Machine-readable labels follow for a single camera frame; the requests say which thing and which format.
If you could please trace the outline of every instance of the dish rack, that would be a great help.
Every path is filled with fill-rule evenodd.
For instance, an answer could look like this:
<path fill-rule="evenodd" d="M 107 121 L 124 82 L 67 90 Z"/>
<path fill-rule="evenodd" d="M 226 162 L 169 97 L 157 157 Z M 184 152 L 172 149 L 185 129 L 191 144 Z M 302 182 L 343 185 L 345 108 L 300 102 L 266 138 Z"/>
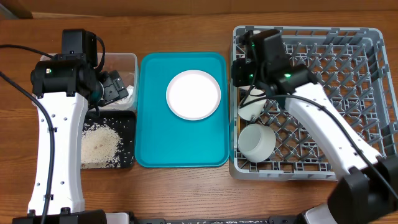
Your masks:
<path fill-rule="evenodd" d="M 277 29 L 292 65 L 305 64 L 324 86 L 329 100 L 351 127 L 382 156 L 396 154 L 397 102 L 382 34 L 372 28 L 238 26 L 233 32 L 231 64 L 244 57 L 236 41 L 248 30 Z M 267 100 L 257 123 L 270 126 L 277 138 L 272 155 L 248 161 L 238 149 L 240 131 L 249 122 L 237 108 L 246 91 L 230 83 L 231 152 L 235 179 L 336 180 L 322 150 L 293 116 Z"/>

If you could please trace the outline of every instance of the gray dish rack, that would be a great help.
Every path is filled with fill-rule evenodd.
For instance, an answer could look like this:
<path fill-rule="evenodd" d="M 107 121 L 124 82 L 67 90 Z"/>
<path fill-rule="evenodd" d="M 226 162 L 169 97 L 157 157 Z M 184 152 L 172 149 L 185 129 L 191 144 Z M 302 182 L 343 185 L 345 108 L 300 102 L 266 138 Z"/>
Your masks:
<path fill-rule="evenodd" d="M 382 34 L 372 28 L 238 26 L 233 32 L 231 62 L 244 57 L 237 36 L 277 29 L 291 64 L 303 63 L 318 77 L 329 100 L 372 147 L 386 157 L 396 154 L 397 102 Z M 249 162 L 238 149 L 240 130 L 249 123 L 237 113 L 245 94 L 230 83 L 231 152 L 229 172 L 235 179 L 336 180 L 327 158 L 294 117 L 268 100 L 257 123 L 277 137 L 272 155 Z"/>

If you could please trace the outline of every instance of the cup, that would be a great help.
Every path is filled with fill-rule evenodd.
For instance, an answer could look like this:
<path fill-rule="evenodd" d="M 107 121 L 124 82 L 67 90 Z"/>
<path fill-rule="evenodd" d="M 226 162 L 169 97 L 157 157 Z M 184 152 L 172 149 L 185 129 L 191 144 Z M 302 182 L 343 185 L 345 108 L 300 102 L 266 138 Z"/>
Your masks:
<path fill-rule="evenodd" d="M 274 151 L 274 130 L 261 124 L 246 126 L 238 137 L 238 149 L 251 162 L 262 162 Z"/>
<path fill-rule="evenodd" d="M 250 91 L 250 95 L 246 98 L 244 103 L 249 103 L 252 100 L 260 98 L 261 96 L 252 96 L 252 95 L 260 95 L 261 93 L 263 93 L 263 91 L 257 90 L 257 89 L 252 89 Z M 242 119 L 245 119 L 246 121 L 251 121 L 252 117 L 258 118 L 264 105 L 266 104 L 266 102 L 267 102 L 267 100 L 260 100 L 260 101 L 251 103 L 250 105 L 247 105 L 243 108 L 238 107 L 238 115 Z"/>

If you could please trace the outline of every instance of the teal cutting board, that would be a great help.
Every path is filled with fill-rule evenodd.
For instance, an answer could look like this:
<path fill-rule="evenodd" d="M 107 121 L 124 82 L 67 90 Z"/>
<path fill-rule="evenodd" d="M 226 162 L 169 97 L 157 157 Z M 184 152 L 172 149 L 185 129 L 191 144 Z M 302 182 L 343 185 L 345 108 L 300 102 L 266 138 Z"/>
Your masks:
<path fill-rule="evenodd" d="M 186 70 L 209 73 L 221 89 L 217 110 L 199 121 L 175 115 L 167 105 L 170 81 Z M 217 53 L 156 53 L 139 76 L 135 156 L 144 167 L 217 167 L 229 156 L 225 59 Z"/>

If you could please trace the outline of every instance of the white plate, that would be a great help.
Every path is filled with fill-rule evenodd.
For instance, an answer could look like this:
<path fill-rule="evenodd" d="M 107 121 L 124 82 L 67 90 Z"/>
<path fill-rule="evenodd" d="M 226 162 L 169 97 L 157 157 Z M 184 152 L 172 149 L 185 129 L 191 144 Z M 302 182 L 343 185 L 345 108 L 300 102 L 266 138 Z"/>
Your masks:
<path fill-rule="evenodd" d="M 169 108 L 180 118 L 196 121 L 216 111 L 221 100 L 217 81 L 200 70 L 187 70 L 176 75 L 166 91 Z"/>

